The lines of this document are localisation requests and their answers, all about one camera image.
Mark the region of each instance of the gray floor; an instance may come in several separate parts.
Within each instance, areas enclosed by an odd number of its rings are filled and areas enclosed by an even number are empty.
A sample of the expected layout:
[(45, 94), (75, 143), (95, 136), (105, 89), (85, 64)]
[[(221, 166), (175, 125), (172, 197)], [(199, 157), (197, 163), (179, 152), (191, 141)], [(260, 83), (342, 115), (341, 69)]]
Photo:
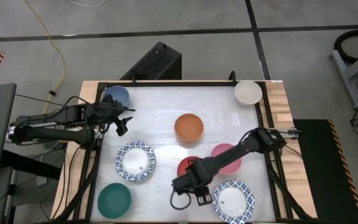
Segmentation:
[[(97, 8), (64, 0), (29, 2), (53, 35), (250, 28), (246, 5), (241, 0), (107, 0)], [(358, 0), (252, 0), (252, 5), (258, 27), (358, 24)], [(264, 32), (260, 38), (271, 78), (284, 80), (293, 117), (335, 122), (358, 189), (358, 136), (349, 124), (352, 104), (328, 57), (336, 37), (345, 31)], [(45, 33), (24, 1), (0, 0), (0, 37), (30, 35)], [(54, 100), (64, 102), (79, 94), (83, 80), (120, 78), (158, 41), (183, 54), (183, 79), (226, 79), (231, 70), (240, 79), (263, 79), (252, 33), (57, 40), (67, 61), (67, 77)], [(358, 38), (346, 41), (344, 48), (358, 56)], [(45, 99), (62, 74), (60, 58), (48, 41), (0, 42), (0, 52), (6, 53), (0, 84), (15, 82), (18, 93)], [(44, 106), (16, 98), (12, 118), (42, 113)], [(6, 148), (25, 155), (44, 151), (35, 146)], [(51, 191), (50, 187), (37, 188), (35, 182), (30, 185), (26, 190), (30, 195), (47, 195)], [(44, 221), (39, 205), (33, 200), (28, 202), (32, 204), (18, 207), (15, 223)], [(50, 213), (50, 202), (42, 205)]]

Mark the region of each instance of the orange bowl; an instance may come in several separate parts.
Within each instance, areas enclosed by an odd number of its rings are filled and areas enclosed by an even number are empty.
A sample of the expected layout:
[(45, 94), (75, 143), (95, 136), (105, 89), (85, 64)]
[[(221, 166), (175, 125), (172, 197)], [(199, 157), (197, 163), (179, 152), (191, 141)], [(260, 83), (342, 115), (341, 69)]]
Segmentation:
[(175, 121), (175, 132), (184, 141), (198, 140), (203, 131), (203, 121), (195, 114), (183, 114)]

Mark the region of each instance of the blue bowl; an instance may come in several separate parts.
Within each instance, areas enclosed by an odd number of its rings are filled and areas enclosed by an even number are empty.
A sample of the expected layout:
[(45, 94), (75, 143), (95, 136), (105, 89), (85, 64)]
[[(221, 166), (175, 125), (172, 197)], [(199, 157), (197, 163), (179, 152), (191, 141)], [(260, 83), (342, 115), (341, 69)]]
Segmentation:
[(108, 88), (104, 92), (104, 96), (111, 95), (114, 100), (120, 102), (123, 106), (128, 107), (129, 104), (129, 92), (122, 86), (113, 86)]

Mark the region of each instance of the blue and white plate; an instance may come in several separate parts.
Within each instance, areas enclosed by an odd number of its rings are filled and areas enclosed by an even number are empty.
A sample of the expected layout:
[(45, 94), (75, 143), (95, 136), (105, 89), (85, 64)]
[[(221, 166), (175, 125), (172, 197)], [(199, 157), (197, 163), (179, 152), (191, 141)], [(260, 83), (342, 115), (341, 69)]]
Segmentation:
[(230, 224), (246, 223), (254, 212), (255, 198), (245, 183), (229, 180), (214, 191), (214, 209), (223, 221)]
[(124, 145), (116, 157), (118, 174), (134, 182), (145, 180), (155, 164), (153, 149), (144, 142), (136, 141)]

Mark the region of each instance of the teal bowl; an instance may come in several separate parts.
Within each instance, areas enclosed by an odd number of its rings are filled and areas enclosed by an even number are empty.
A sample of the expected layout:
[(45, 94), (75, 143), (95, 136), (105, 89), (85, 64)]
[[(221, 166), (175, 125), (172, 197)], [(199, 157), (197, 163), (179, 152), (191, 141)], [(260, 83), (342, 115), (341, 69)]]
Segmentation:
[(124, 184), (109, 184), (99, 194), (98, 209), (100, 214), (106, 218), (123, 216), (130, 205), (131, 193)]

